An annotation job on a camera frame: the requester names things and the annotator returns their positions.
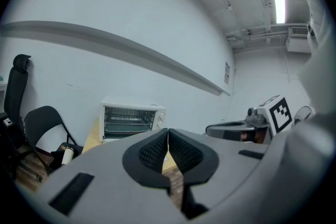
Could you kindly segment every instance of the fluorescent light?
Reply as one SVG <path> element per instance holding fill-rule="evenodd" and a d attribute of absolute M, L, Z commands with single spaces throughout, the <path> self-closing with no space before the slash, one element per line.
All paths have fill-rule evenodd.
<path fill-rule="evenodd" d="M 284 24 L 286 15 L 285 0 L 275 0 L 275 9 L 277 11 L 277 24 Z"/>

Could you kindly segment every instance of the chair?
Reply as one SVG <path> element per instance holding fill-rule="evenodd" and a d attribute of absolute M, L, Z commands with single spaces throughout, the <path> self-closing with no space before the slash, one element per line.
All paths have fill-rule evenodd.
<path fill-rule="evenodd" d="M 50 129 L 54 128 L 55 126 L 62 125 L 64 130 L 67 133 L 67 142 L 62 143 L 60 145 L 64 147 L 72 147 L 74 148 L 79 154 L 81 153 L 83 147 L 78 146 L 74 138 L 69 133 L 68 129 L 64 125 L 64 122 L 57 112 L 51 106 L 42 106 L 41 108 L 37 108 L 35 110 L 30 111 L 24 123 L 25 134 L 27 137 L 27 141 L 29 146 L 33 149 L 33 152 L 37 154 L 35 150 L 35 146 L 37 142 L 41 139 L 41 137 Z M 69 144 L 69 139 L 71 139 L 74 145 Z M 42 160 L 40 156 L 37 155 L 39 160 L 42 162 L 46 172 L 49 174 L 53 170 Z"/>
<path fill-rule="evenodd" d="M 28 167 L 26 167 L 21 160 L 24 159 L 32 151 L 19 153 L 17 150 L 22 145 L 26 144 L 24 136 L 24 128 L 22 118 L 20 117 L 20 108 L 22 98 L 25 92 L 28 72 L 27 67 L 29 64 L 28 55 L 17 55 L 13 61 L 13 67 L 10 70 L 7 91 L 4 102 L 4 113 L 0 113 L 1 134 L 2 135 L 2 158 L 5 164 L 11 166 L 12 178 L 16 179 L 17 166 L 22 167 L 28 172 L 34 174 L 38 180 L 41 179 L 40 175 Z M 9 118 L 14 125 L 6 127 L 3 120 Z"/>

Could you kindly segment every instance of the white desk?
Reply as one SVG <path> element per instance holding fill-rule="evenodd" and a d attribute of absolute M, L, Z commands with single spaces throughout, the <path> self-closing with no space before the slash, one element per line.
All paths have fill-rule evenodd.
<path fill-rule="evenodd" d="M 0 113 L 4 112 L 6 89 L 7 89 L 7 82 L 0 81 Z"/>

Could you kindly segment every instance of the black office chair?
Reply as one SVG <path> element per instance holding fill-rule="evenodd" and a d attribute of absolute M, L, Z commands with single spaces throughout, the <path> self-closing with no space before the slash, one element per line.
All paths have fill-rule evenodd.
<path fill-rule="evenodd" d="M 19 153 L 18 151 L 18 148 L 26 144 L 22 118 L 20 117 L 20 108 L 28 80 L 27 67 L 29 64 L 29 58 L 30 56 L 28 55 L 17 55 L 14 58 L 13 67 L 9 73 L 4 102 L 5 112 L 0 113 L 0 132 L 2 135 L 1 157 L 4 160 L 4 164 L 11 167 L 10 169 L 13 180 L 16 179 L 16 168 L 17 166 L 20 166 L 35 175 L 37 180 L 40 181 L 41 176 L 21 162 L 33 151 L 30 150 L 24 153 Z M 9 118 L 9 120 L 13 123 L 12 126 L 5 126 L 3 121 L 6 118 Z"/>
<path fill-rule="evenodd" d="M 83 147 L 78 146 L 74 138 L 69 133 L 68 129 L 64 125 L 64 122 L 57 112 L 56 109 L 51 106 L 42 106 L 41 108 L 37 108 L 35 110 L 30 111 L 24 123 L 25 134 L 27 137 L 27 141 L 29 146 L 33 149 L 34 153 L 37 154 L 35 150 L 35 146 L 37 142 L 41 139 L 41 137 L 50 129 L 55 126 L 62 125 L 64 130 L 67 133 L 67 141 L 66 143 L 62 143 L 59 146 L 59 149 L 63 147 L 71 147 L 73 148 L 77 155 L 81 154 Z M 69 139 L 72 140 L 74 144 L 69 144 Z M 38 156 L 39 160 L 42 162 L 47 174 L 50 174 L 53 170 L 42 160 L 40 156 Z"/>

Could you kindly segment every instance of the toaster oven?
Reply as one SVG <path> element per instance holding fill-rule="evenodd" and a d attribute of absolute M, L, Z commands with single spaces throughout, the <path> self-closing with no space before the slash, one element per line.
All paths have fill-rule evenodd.
<path fill-rule="evenodd" d="M 99 138 L 103 143 L 161 129 L 167 109 L 153 102 L 105 97 L 100 103 Z"/>

